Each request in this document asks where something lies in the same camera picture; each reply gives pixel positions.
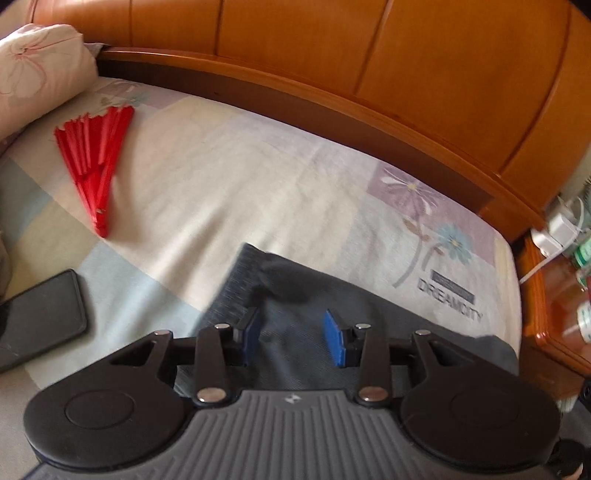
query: bedsheet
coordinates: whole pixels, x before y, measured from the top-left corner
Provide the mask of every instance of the bedsheet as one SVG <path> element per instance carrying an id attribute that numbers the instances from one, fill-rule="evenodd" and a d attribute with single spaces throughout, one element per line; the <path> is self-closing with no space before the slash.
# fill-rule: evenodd
<path id="1" fill-rule="evenodd" d="M 53 140 L 85 112 L 136 114 L 98 238 Z M 0 375 L 0 478 L 35 459 L 22 432 L 40 388 L 156 329 L 188 335 L 243 242 L 518 353 L 513 256 L 474 213 L 403 171 L 308 132 L 172 90 L 100 78 L 31 124 L 0 160 L 11 296 L 74 268 L 84 337 Z"/>

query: floral pillowcase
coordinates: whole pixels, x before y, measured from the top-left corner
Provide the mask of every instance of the floral pillowcase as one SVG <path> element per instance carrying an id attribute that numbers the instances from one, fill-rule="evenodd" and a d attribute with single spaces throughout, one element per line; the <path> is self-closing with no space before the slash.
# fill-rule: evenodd
<path id="1" fill-rule="evenodd" d="M 0 40 L 0 66 L 0 150 L 9 135 L 82 92 L 98 77 L 82 34 L 70 25 L 19 28 Z"/>

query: black smartphone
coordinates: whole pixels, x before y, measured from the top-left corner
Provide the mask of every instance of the black smartphone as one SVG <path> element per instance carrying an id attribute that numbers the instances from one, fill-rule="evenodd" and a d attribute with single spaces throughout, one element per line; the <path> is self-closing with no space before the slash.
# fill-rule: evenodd
<path id="1" fill-rule="evenodd" d="M 0 303 L 0 372 L 86 331 L 75 271 L 66 270 Z"/>

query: wooden headboard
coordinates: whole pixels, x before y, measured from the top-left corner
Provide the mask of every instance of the wooden headboard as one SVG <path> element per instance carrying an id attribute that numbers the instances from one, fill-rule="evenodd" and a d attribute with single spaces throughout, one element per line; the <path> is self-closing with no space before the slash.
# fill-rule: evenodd
<path id="1" fill-rule="evenodd" d="M 231 103 L 381 158 L 512 241 L 591 140 L 591 22 L 566 0 L 33 0 L 105 76 Z"/>

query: red folding fan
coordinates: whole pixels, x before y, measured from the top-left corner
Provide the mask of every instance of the red folding fan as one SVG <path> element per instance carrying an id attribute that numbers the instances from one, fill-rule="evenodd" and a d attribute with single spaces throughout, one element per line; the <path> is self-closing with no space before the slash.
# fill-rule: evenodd
<path id="1" fill-rule="evenodd" d="M 103 238 L 108 234 L 111 178 L 133 115 L 132 106 L 111 106 L 104 115 L 87 113 L 53 132 L 95 231 Z"/>

